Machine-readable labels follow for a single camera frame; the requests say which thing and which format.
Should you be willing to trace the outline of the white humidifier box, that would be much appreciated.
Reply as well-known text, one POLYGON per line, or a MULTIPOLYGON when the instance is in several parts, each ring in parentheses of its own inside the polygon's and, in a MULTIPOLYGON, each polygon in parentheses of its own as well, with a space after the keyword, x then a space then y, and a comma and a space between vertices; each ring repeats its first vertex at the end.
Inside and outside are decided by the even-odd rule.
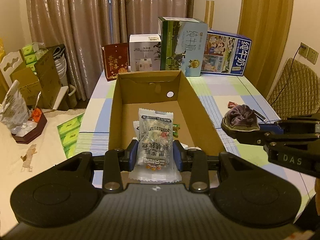
POLYGON ((161 38, 158 34, 130 35, 131 72, 161 70, 161 38))

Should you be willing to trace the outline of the brown curtain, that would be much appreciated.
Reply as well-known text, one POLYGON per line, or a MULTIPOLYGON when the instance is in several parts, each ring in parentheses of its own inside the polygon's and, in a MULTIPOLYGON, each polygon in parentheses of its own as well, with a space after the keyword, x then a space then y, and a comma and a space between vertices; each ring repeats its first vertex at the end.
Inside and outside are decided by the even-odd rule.
POLYGON ((160 16, 193 15, 194 0, 26 0, 31 39, 66 48, 67 77, 81 100, 103 71, 102 47, 153 34, 160 16))

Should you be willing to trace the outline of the white plastic bag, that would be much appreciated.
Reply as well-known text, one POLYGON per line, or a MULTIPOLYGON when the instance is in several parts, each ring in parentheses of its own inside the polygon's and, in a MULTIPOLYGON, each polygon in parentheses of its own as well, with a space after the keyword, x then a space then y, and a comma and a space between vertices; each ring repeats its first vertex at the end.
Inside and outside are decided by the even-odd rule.
POLYGON ((66 48, 64 44, 52 47, 53 59, 62 86, 68 86, 66 48))

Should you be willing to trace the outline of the clear snack packet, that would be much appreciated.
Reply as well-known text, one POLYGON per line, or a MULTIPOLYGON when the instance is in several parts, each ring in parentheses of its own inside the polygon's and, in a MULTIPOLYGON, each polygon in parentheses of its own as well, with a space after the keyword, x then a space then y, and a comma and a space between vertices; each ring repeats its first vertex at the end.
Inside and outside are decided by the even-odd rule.
POLYGON ((142 183, 181 181, 173 156, 174 114, 144 108, 138 114, 137 156, 129 178, 142 183))

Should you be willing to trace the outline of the blue milk carton box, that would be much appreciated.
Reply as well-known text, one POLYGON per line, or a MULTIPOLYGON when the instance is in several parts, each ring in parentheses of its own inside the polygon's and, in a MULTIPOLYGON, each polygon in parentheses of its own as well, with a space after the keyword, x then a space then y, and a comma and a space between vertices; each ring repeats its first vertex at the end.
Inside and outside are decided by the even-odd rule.
POLYGON ((243 76, 251 45, 244 35, 208 30, 201 72, 243 76))

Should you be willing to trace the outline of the purple velvet scrunchie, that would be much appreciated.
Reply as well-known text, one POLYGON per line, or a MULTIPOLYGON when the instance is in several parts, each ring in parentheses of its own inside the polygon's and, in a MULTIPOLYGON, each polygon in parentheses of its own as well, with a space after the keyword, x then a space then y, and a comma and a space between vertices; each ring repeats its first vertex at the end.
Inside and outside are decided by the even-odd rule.
POLYGON ((247 105, 237 105, 231 108, 223 117, 221 127, 227 131, 258 131, 257 116, 247 105))

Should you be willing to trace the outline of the white silver foil bag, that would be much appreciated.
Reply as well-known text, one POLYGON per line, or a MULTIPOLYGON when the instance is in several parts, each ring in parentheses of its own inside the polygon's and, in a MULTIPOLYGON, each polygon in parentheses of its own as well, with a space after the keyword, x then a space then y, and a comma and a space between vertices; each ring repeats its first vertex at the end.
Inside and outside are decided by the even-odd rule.
POLYGON ((17 134, 30 116, 29 108, 20 92, 19 85, 18 80, 12 83, 1 104, 1 123, 4 124, 12 134, 17 134))

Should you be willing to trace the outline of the brown cardboard carton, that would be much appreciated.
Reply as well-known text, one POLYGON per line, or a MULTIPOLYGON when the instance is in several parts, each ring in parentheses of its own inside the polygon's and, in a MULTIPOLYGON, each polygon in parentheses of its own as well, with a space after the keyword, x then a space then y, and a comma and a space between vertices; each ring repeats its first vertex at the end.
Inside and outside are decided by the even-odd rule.
POLYGON ((3 57, 1 85, 5 92, 15 80, 20 83, 18 88, 28 106, 35 105, 38 93, 41 92, 39 106, 45 109, 54 108, 62 83, 51 51, 45 52, 33 68, 27 66, 21 50, 3 57))

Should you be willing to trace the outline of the red gift box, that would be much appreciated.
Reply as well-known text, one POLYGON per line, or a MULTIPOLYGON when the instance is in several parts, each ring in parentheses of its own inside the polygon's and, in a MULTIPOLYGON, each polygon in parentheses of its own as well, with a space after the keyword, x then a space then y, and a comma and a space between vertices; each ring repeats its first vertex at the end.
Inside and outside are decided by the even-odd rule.
POLYGON ((107 81, 116 80, 119 73, 129 71, 129 44, 108 44, 101 48, 104 72, 107 81))

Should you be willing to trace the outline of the dark red wooden tray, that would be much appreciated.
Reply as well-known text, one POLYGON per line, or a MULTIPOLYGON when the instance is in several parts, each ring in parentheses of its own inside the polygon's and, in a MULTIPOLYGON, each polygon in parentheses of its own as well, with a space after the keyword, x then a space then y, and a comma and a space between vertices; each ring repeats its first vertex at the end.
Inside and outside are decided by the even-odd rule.
POLYGON ((22 125, 17 134, 12 134, 12 137, 18 144, 29 144, 42 134, 46 124, 47 119, 43 111, 36 107, 29 120, 22 125))

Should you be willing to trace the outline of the checkered bed sheet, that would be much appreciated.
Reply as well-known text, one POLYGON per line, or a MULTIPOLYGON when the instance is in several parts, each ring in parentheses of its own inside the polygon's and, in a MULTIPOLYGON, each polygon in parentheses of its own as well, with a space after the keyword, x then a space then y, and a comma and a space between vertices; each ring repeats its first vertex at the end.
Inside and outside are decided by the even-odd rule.
MULTIPOLYGON (((315 194, 313 177, 269 163, 262 147, 240 144, 220 127, 229 102, 248 105, 262 114, 268 123, 279 120, 257 89, 244 76, 202 74, 190 77, 188 81, 206 108, 226 150, 293 183, 299 189, 305 206, 315 194)), ((107 81, 104 73, 99 77, 82 119, 75 154, 91 152, 103 155, 107 151, 115 84, 115 81, 107 81)))

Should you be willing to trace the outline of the brown cardboard box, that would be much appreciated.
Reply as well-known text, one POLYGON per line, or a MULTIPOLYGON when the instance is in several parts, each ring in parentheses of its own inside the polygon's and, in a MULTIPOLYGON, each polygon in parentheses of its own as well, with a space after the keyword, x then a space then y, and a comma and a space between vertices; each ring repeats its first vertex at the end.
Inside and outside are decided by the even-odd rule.
POLYGON ((114 87, 108 148, 126 149, 139 109, 171 112, 180 143, 217 156, 225 147, 202 102, 181 71, 120 73, 114 87))

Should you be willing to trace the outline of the wall power socket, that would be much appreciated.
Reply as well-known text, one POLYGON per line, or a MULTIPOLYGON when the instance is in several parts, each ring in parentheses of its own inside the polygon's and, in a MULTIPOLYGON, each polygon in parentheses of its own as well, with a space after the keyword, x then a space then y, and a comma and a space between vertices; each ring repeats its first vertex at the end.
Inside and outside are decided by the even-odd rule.
POLYGON ((319 53, 316 50, 304 44, 303 42, 300 43, 298 53, 300 56, 307 59, 312 64, 316 64, 319 53))

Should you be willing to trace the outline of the green tissue pack on bed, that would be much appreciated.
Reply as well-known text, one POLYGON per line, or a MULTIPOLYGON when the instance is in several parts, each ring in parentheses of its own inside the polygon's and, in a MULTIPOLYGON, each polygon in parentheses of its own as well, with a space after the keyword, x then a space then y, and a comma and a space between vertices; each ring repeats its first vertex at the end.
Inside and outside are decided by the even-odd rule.
POLYGON ((83 117, 84 114, 80 114, 57 126, 63 151, 67 159, 75 155, 76 142, 83 117))

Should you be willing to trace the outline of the red snack packet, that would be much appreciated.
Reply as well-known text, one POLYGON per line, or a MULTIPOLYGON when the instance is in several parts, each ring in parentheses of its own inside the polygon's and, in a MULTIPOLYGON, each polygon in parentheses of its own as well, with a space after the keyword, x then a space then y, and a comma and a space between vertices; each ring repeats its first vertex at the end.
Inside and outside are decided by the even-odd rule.
POLYGON ((227 107, 228 107, 228 109, 232 109, 233 107, 236 107, 237 105, 238 105, 237 103, 229 101, 227 107))

